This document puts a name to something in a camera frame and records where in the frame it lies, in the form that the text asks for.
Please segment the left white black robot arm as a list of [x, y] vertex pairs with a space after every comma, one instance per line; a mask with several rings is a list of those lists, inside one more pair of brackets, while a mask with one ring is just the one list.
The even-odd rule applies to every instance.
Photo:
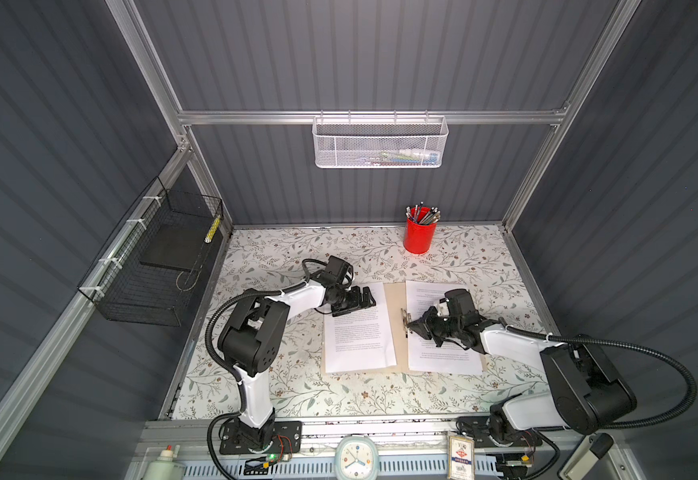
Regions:
[[241, 423], [262, 430], [274, 421], [269, 368], [288, 320], [321, 307], [336, 317], [376, 305], [368, 287], [330, 276], [304, 279], [282, 290], [248, 289], [219, 307], [206, 327], [205, 346], [213, 361], [235, 378]]

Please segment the black white stapler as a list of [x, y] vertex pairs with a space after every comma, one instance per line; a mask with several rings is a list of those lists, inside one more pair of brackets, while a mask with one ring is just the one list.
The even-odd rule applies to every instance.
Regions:
[[582, 480], [614, 446], [614, 438], [608, 433], [584, 436], [578, 447], [558, 471], [562, 480]]

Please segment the yellow marker in basket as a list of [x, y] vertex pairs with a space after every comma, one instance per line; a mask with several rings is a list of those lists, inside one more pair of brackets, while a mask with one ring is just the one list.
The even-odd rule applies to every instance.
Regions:
[[207, 232], [205, 234], [205, 237], [204, 237], [205, 244], [210, 244], [213, 241], [214, 236], [217, 233], [220, 225], [221, 225], [221, 216], [217, 215], [214, 217], [209, 229], [207, 230]]

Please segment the printed paper sheet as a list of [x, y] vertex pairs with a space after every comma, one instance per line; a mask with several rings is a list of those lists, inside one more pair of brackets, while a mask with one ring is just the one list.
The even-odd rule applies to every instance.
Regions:
[[[464, 288], [464, 285], [407, 281], [407, 311], [417, 320], [447, 291], [457, 288]], [[450, 342], [437, 347], [433, 340], [408, 331], [408, 364], [413, 372], [479, 376], [483, 372], [482, 359], [482, 355], [473, 350], [463, 350]]]
[[327, 374], [397, 366], [384, 284], [370, 283], [367, 287], [375, 306], [339, 317], [323, 316], [323, 363]]

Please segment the silver folder lever clip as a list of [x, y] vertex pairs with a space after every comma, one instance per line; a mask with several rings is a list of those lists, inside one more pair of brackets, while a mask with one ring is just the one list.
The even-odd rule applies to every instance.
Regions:
[[402, 316], [404, 336], [408, 337], [409, 336], [408, 322], [410, 320], [410, 314], [407, 312], [407, 310], [405, 308], [401, 308], [400, 311], [401, 311], [401, 316]]

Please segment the white desk clock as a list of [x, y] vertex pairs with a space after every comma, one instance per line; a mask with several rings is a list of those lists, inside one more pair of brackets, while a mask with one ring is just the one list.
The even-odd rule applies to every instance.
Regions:
[[380, 472], [375, 443], [365, 436], [343, 438], [334, 455], [334, 474], [340, 480], [376, 480]]

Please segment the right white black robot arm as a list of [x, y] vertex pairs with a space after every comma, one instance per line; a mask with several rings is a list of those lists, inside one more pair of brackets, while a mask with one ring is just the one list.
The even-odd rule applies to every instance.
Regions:
[[436, 346], [454, 343], [477, 353], [502, 356], [541, 370], [549, 390], [517, 394], [493, 405], [487, 420], [500, 446], [532, 429], [572, 429], [591, 434], [637, 408], [636, 395], [601, 347], [534, 338], [530, 332], [476, 312], [441, 316], [435, 307], [422, 317], [403, 318], [410, 333]]

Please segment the black notebook in basket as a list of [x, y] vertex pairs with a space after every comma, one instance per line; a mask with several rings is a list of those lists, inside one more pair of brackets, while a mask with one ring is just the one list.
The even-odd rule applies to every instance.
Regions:
[[148, 242], [139, 263], [179, 272], [199, 269], [207, 253], [207, 230], [202, 226], [163, 224]]

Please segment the white glue bottle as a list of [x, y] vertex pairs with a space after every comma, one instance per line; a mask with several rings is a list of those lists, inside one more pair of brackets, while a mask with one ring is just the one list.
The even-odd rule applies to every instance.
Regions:
[[168, 445], [147, 465], [142, 480], [182, 480], [186, 466], [177, 461], [179, 451], [179, 445]]

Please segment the small card box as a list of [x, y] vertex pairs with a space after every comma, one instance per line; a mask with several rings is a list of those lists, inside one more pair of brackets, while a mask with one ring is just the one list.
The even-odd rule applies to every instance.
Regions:
[[447, 478], [474, 480], [474, 441], [458, 434], [449, 434], [447, 439]]

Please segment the brown kraft paper folder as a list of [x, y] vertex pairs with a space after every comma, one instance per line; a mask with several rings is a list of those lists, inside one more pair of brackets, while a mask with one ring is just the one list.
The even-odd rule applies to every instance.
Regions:
[[[385, 295], [388, 304], [388, 312], [391, 321], [391, 328], [396, 352], [397, 366], [384, 370], [373, 370], [367, 372], [352, 372], [352, 373], [430, 373], [430, 372], [413, 372], [409, 369], [408, 364], [408, 337], [404, 336], [401, 308], [407, 310], [406, 301], [406, 282], [384, 284]], [[322, 359], [321, 369], [324, 373], [324, 363]]]

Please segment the red pen cup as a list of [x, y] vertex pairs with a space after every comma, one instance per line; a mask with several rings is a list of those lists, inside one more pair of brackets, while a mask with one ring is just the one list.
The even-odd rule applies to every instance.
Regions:
[[406, 212], [406, 231], [403, 246], [413, 254], [427, 253], [437, 227], [438, 210], [435, 207], [416, 206]]

